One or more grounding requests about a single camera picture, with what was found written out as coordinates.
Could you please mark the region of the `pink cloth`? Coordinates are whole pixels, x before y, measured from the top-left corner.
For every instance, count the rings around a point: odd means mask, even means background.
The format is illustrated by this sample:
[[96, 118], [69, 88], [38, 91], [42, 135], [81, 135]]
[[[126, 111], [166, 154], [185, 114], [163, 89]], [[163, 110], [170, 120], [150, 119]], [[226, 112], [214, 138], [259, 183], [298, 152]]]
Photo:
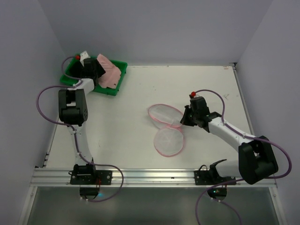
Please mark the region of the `pink cloth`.
[[116, 89], [121, 77], [120, 69], [102, 54], [97, 56], [97, 60], [106, 71], [106, 73], [98, 79], [98, 84], [101, 88]]

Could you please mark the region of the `white mesh laundry bag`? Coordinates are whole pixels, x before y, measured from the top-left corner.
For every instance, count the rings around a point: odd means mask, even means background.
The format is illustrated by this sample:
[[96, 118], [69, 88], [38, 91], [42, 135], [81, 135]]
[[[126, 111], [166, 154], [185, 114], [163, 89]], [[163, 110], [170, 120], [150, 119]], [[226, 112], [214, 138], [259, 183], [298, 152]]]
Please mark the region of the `white mesh laundry bag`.
[[158, 128], [153, 145], [163, 157], [174, 157], [180, 154], [185, 145], [180, 119], [183, 113], [166, 104], [154, 104], [147, 110], [148, 116]]

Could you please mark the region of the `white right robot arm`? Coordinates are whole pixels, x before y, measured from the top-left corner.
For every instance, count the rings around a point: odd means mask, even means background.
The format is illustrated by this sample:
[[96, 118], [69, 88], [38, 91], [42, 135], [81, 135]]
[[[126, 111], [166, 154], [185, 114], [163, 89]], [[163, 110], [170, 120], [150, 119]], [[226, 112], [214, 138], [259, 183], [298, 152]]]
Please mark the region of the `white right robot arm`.
[[190, 104], [185, 106], [181, 119], [185, 126], [198, 126], [211, 133], [238, 153], [237, 160], [221, 159], [209, 166], [206, 171], [199, 171], [199, 177], [212, 184], [242, 178], [252, 185], [278, 172], [278, 164], [268, 138], [265, 136], [246, 138], [237, 129], [232, 131], [222, 119], [221, 114], [210, 112], [203, 97], [190, 96]]

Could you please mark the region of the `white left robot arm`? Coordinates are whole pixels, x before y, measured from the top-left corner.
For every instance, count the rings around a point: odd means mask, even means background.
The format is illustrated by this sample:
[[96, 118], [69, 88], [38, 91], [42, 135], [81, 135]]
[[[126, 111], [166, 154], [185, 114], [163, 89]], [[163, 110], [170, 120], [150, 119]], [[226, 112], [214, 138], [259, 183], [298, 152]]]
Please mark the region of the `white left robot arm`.
[[105, 71], [95, 58], [83, 56], [76, 56], [76, 58], [80, 58], [80, 75], [74, 86], [58, 92], [59, 119], [71, 134], [75, 152], [75, 165], [70, 172], [70, 184], [93, 185], [97, 184], [98, 173], [86, 135], [88, 119], [86, 96], [95, 89], [98, 78]]

